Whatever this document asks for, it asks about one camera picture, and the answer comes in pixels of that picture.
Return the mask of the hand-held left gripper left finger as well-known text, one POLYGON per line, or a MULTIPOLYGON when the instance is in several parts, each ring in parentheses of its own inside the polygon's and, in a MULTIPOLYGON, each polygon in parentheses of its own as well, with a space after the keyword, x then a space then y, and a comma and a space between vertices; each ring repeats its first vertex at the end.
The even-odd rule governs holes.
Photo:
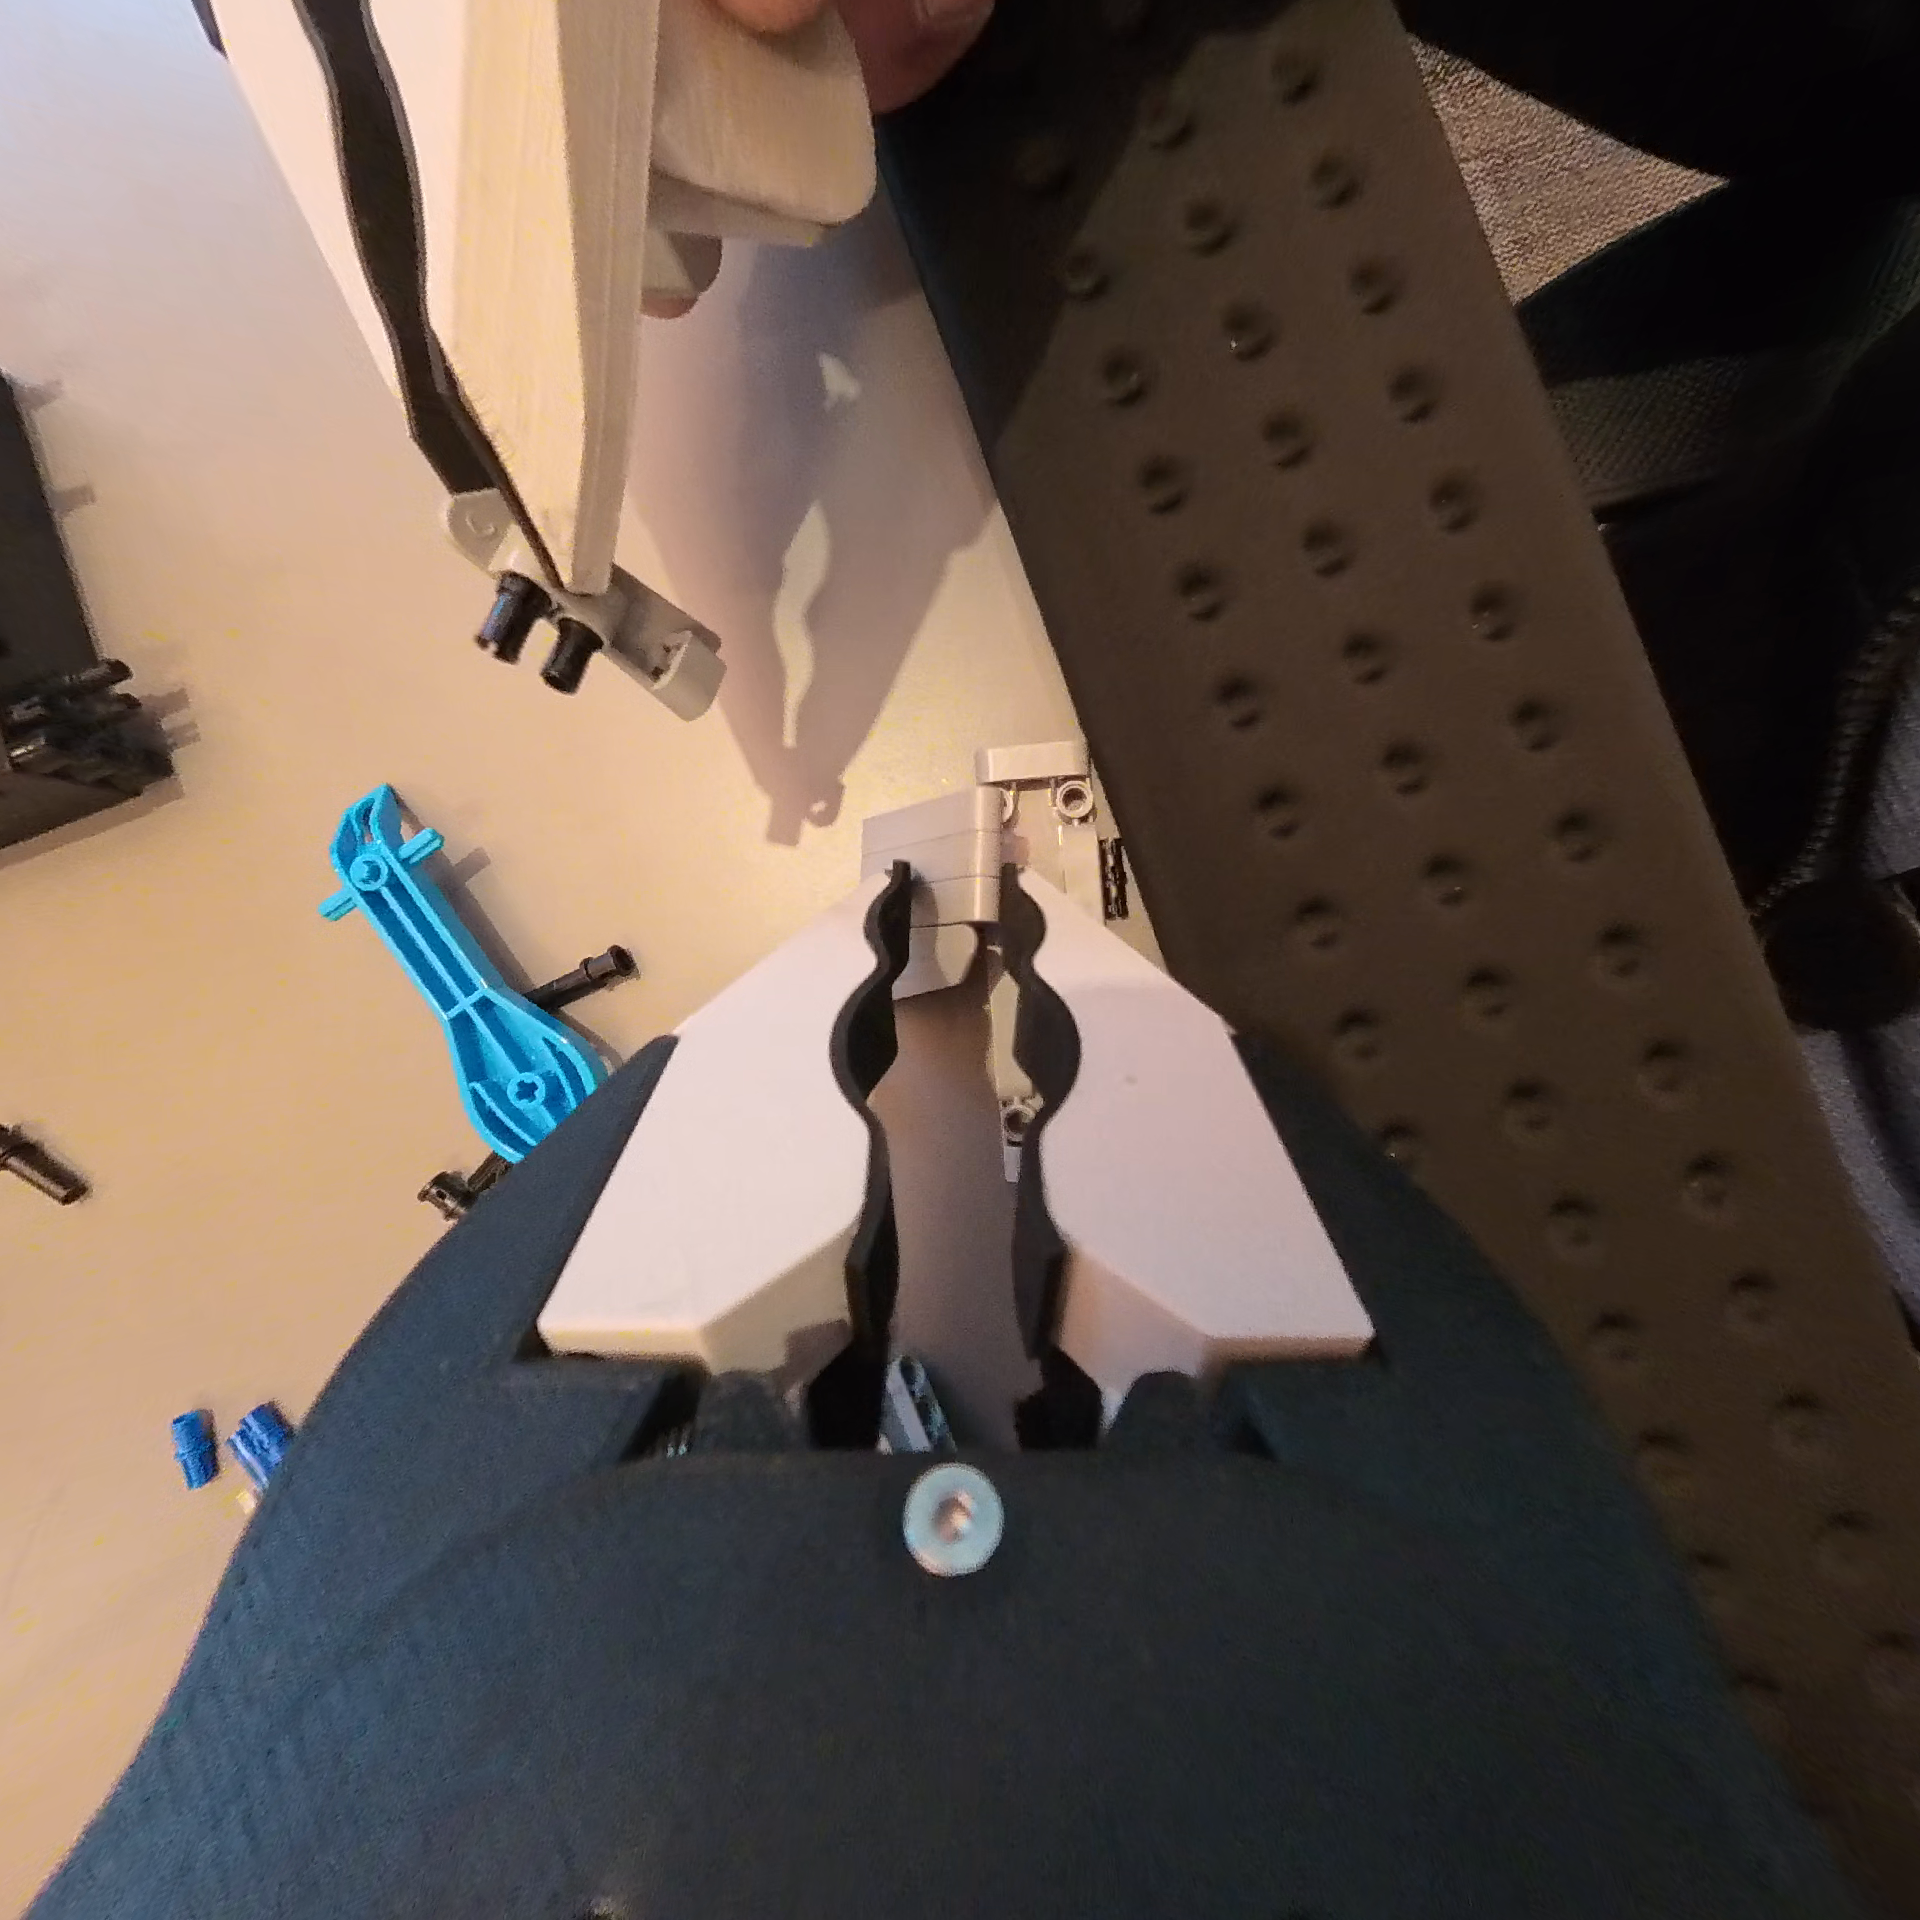
POLYGON ((909 907, 908 870, 862 879, 680 1024, 537 1317, 549 1350, 785 1377, 884 1355, 899 1246, 873 1091, 909 907))

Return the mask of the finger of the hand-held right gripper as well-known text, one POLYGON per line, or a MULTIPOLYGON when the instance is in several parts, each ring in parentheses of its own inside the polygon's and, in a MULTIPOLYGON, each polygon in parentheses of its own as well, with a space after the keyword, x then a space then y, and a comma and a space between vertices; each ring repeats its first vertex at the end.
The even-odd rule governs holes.
POLYGON ((476 421, 429 301, 432 161, 393 54, 426 54, 427 103, 457 93, 444 30, 459 4, 210 1, 206 37, 242 92, 408 436, 438 480, 444 521, 478 567, 514 539, 510 483, 476 421))
POLYGON ((465 15, 445 349, 547 577, 605 592, 627 487, 658 4, 465 15))

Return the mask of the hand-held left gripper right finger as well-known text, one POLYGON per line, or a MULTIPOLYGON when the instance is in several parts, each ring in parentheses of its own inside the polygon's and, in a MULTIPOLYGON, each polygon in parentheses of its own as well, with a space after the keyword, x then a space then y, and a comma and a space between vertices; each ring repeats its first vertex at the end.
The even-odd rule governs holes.
POLYGON ((1040 876, 1008 870, 1019 1148, 1016 1318, 1094 1387, 1237 1363, 1355 1358, 1349 1269, 1235 1032, 1040 876))

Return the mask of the person's right hand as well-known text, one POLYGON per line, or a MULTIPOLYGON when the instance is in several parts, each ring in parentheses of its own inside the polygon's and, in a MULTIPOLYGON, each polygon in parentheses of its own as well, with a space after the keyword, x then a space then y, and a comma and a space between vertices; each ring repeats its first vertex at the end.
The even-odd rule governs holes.
POLYGON ((718 1, 741 27, 780 37, 835 13, 851 33, 876 115, 912 104, 988 30, 995 1, 718 1))

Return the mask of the black perforated panel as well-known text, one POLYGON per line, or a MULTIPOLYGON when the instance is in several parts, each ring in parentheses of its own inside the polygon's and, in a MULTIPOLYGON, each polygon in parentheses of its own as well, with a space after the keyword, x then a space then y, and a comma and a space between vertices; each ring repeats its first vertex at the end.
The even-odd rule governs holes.
POLYGON ((1915 1896, 1915 1355, 1389 4, 997 4, 886 185, 1158 944, 1577 1358, 1915 1896))

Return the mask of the pile of building kit parts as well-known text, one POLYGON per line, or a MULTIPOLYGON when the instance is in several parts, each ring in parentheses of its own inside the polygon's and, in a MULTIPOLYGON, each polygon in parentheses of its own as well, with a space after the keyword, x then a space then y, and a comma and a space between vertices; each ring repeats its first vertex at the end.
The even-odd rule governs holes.
POLYGON ((256 1505, 280 1472, 297 1429, 272 1400, 260 1400, 220 1433, 210 1413, 192 1408, 172 1420, 172 1446, 188 1491, 210 1487, 228 1467, 238 1472, 238 1500, 256 1505))

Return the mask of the person's dark clothing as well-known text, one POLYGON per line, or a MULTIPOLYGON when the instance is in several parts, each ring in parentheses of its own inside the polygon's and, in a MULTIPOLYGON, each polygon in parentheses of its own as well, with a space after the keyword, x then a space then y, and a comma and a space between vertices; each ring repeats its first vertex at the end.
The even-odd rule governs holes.
POLYGON ((1400 4, 1915 1337, 1917 4, 1400 4))

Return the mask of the cyan frame piece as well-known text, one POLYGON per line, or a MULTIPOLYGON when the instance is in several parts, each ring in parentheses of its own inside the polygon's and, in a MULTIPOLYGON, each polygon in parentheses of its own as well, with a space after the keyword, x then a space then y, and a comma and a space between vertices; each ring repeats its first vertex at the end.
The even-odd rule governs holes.
POLYGON ((437 1020, 456 1091, 491 1153, 521 1164, 609 1081, 602 1055, 534 1007, 457 915, 427 864, 438 830, 410 824, 390 784, 354 799, 329 841, 325 920, 358 919, 437 1020))

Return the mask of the black base plate assembly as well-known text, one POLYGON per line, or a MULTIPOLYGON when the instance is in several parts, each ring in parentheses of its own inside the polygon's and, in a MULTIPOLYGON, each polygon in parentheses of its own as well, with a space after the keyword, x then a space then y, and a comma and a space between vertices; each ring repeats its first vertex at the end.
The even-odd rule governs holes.
POLYGON ((101 652, 16 383, 2 381, 2 851, 173 775, 133 669, 101 652))

